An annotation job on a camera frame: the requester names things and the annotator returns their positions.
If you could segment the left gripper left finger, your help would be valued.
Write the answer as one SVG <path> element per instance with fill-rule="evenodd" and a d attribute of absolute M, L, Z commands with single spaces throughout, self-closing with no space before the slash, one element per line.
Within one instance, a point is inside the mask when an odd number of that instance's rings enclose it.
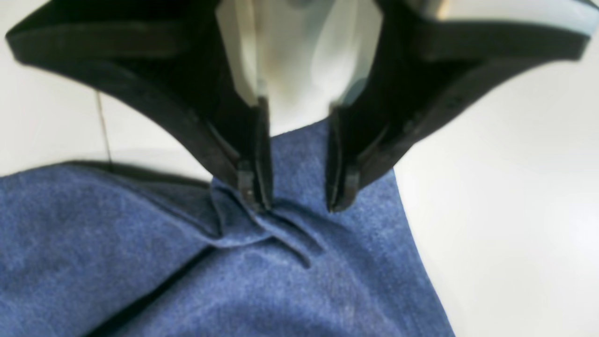
<path fill-rule="evenodd" d="M 271 208 L 268 104 L 234 88 L 218 0 L 50 0 L 6 33 L 17 61 L 150 118 L 250 207 Z"/>

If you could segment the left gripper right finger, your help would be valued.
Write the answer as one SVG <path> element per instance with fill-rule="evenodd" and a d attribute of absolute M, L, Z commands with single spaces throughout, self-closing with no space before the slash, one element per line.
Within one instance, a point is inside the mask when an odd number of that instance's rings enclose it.
<path fill-rule="evenodd" d="M 415 143 L 505 81 L 580 60 L 589 0 L 379 0 L 364 89 L 331 109 L 327 207 L 342 212 Z"/>

